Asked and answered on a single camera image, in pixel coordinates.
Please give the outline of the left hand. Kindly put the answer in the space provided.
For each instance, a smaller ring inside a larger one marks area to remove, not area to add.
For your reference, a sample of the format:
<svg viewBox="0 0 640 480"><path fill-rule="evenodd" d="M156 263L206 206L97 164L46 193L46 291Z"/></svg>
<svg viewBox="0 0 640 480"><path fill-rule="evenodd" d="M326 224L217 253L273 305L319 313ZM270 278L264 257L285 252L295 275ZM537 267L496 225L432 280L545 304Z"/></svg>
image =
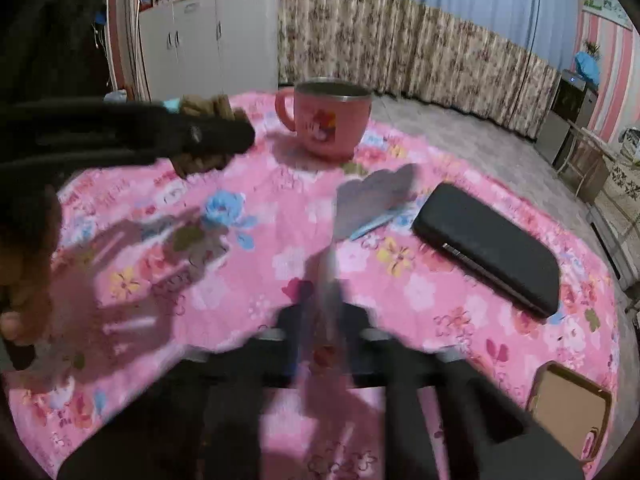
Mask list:
<svg viewBox="0 0 640 480"><path fill-rule="evenodd" d="M33 344L47 327L51 259L61 224L50 184L20 188L1 208L1 336L17 346Z"/></svg>

